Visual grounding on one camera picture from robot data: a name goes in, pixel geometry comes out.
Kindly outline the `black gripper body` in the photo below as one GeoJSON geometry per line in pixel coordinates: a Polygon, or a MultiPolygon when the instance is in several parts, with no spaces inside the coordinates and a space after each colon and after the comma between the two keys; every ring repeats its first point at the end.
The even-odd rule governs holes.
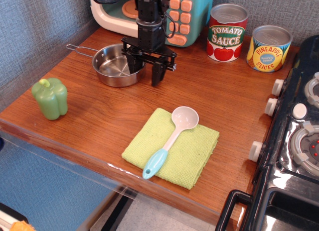
{"type": "Polygon", "coordinates": [[[166,33],[166,20],[161,19],[151,23],[138,19],[137,25],[137,38],[123,37],[121,39],[122,54],[138,55],[143,64],[162,63],[166,65],[166,69],[174,71],[176,69],[174,60],[177,54],[165,45],[166,39],[170,38],[166,33]]]}

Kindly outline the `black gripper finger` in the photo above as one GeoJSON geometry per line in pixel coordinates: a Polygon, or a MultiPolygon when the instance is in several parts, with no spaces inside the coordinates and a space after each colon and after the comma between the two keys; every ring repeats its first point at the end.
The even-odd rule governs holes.
{"type": "Polygon", "coordinates": [[[129,72],[131,74],[136,73],[140,69],[143,68],[143,61],[141,60],[140,56],[138,55],[132,55],[132,54],[127,54],[127,64],[129,68],[129,72]]]}
{"type": "Polygon", "coordinates": [[[166,72],[166,65],[162,63],[155,63],[152,67],[152,86],[155,87],[164,78],[166,72]]]}

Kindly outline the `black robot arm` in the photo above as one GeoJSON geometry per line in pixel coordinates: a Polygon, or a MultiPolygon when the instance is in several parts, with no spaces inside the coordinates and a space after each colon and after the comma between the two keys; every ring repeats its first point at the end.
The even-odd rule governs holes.
{"type": "Polygon", "coordinates": [[[135,73],[146,63],[152,65],[152,86],[157,86],[164,78],[166,70],[176,69],[177,54],[169,49],[165,42],[174,37],[166,33],[166,12],[170,0],[135,0],[138,18],[137,38],[123,37],[122,54],[126,56],[129,72],[135,73]]]}

